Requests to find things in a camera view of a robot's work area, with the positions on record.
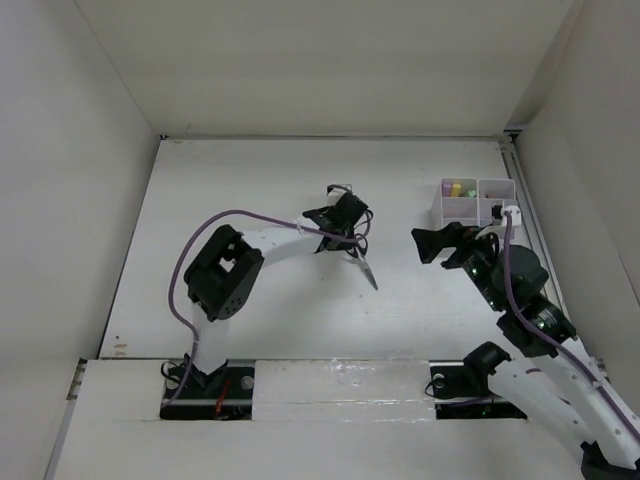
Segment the black handled scissors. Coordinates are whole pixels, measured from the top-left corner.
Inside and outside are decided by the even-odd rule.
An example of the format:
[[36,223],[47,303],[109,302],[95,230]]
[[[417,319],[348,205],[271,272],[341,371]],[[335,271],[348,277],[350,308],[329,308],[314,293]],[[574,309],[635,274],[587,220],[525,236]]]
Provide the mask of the black handled scissors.
[[367,281],[369,282],[369,284],[372,286],[372,288],[375,291],[379,290],[379,286],[378,283],[375,279],[373,270],[371,269],[366,255],[368,253],[368,248],[369,248],[369,244],[368,244],[368,240],[367,238],[362,235],[358,242],[354,244],[353,248],[349,251],[349,254],[356,260],[356,262],[359,264],[362,272],[364,273]]

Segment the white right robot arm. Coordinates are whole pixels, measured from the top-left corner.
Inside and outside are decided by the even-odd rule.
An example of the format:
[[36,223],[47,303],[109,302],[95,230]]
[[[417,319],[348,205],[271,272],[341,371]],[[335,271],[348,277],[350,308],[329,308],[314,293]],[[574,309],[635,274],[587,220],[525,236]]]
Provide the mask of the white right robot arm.
[[638,478],[638,415],[588,355],[567,316],[543,295],[547,271],[533,250],[511,244],[511,233],[510,221],[487,228],[454,222],[440,230],[415,228],[411,236],[424,264],[450,250],[442,267],[468,276],[499,313],[504,337],[552,385],[487,341],[455,366],[432,365],[426,394],[463,410],[505,400],[555,438],[584,478]]

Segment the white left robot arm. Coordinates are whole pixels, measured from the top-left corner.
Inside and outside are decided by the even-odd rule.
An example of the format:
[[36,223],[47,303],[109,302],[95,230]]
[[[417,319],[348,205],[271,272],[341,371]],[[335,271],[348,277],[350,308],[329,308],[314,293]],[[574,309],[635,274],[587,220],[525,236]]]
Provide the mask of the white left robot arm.
[[201,396],[222,387],[228,365],[230,319],[246,305],[261,271],[300,256],[344,252],[366,263],[371,208],[342,185],[327,193],[327,203],[294,220],[234,211],[269,224],[241,231],[219,225],[186,268],[183,281],[193,305],[196,346],[185,357],[188,384]]

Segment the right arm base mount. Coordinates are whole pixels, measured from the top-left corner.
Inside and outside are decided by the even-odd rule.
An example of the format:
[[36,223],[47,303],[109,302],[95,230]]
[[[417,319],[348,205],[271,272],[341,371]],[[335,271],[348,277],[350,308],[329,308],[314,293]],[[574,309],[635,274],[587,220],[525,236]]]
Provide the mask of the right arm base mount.
[[436,419],[527,420],[524,412],[489,389],[489,374],[510,359],[498,345],[485,342],[463,360],[430,362],[424,394],[434,400]]

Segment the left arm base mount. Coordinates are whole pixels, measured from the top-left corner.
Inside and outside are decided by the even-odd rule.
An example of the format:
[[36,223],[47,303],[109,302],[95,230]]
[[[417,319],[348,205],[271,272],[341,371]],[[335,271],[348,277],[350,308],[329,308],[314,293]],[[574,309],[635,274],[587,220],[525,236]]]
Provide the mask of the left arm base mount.
[[252,419],[255,361],[227,361],[214,373],[204,376],[195,367],[178,390],[189,360],[171,360],[161,365],[164,392],[159,409],[162,420],[171,421],[245,421]]

